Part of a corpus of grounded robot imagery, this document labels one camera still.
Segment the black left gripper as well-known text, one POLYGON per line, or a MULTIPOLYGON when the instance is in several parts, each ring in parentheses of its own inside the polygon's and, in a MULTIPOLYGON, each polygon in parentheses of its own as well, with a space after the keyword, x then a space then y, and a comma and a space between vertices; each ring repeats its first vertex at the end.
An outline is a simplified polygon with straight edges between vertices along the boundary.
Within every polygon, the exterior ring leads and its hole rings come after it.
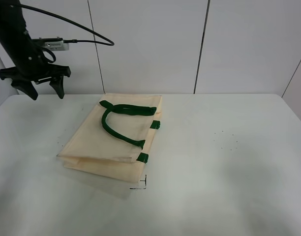
POLYGON ((55 65, 46 62, 42 57, 29 57, 25 60, 17 60, 15 67, 0 70, 0 78, 12 79, 11 86, 32 100, 38 98, 38 93, 31 82, 44 83, 50 82, 60 99, 64 98, 63 78, 70 77, 71 71, 69 66, 55 65))

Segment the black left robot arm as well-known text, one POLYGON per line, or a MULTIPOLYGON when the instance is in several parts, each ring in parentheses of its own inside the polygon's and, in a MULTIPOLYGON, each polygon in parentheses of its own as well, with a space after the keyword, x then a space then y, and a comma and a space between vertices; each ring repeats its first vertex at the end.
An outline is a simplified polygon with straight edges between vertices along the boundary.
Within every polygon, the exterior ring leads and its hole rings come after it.
POLYGON ((0 44, 14 63, 0 69, 0 79, 31 99, 38 93, 33 84, 48 82, 59 98, 64 97, 63 79, 71 74, 68 66, 55 65, 56 56, 44 48, 44 40, 32 40, 18 0, 0 0, 0 44))

